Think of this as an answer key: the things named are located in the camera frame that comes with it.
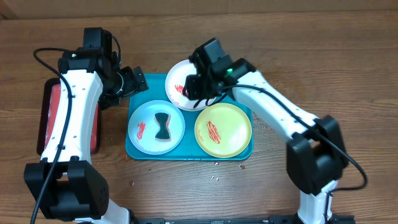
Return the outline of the light blue plate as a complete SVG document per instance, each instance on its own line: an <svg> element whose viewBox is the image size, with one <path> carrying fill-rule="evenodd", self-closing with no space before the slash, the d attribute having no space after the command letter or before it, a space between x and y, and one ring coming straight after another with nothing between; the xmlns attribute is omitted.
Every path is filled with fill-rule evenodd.
<svg viewBox="0 0 398 224"><path fill-rule="evenodd" d="M162 142L155 138L159 125L155 121L156 113L171 115L169 129L171 141ZM148 101L138 107L129 118L128 126L133 145L149 155L161 155L175 149L185 134L185 119L182 112L173 104L164 100Z"/></svg>

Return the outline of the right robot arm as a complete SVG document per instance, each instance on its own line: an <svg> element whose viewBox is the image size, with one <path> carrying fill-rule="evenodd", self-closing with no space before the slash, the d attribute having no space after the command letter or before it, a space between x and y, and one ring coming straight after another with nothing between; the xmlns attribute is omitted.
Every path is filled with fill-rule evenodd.
<svg viewBox="0 0 398 224"><path fill-rule="evenodd" d="M196 103L228 95L255 112L286 143L287 173L300 190L299 223L331 223L331 195L348 165L337 120L300 109L246 59L233 61L215 38L188 59L196 73L183 94Z"/></svg>

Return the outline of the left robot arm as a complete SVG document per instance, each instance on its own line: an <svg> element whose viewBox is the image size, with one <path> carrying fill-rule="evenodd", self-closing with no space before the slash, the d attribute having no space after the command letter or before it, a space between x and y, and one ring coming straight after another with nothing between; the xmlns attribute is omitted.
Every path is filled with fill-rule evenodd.
<svg viewBox="0 0 398 224"><path fill-rule="evenodd" d="M117 38L100 27L86 28L83 45L63 50L53 72L60 100L49 142L38 163L27 164L24 181L35 198L31 221L45 218L77 223L136 223L130 209L109 196L106 179L91 163L95 113L146 91L140 67L122 67Z"/></svg>

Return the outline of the white plate with red stain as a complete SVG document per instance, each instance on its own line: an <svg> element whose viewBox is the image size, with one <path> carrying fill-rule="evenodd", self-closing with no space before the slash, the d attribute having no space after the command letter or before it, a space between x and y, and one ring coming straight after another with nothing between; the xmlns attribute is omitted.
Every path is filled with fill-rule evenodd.
<svg viewBox="0 0 398 224"><path fill-rule="evenodd" d="M185 111L198 111L206 108L206 100L201 101L196 108L196 101L189 100L183 95L186 77L195 75L196 68L189 60L183 60L175 64L165 79L165 90L169 100L178 108Z"/></svg>

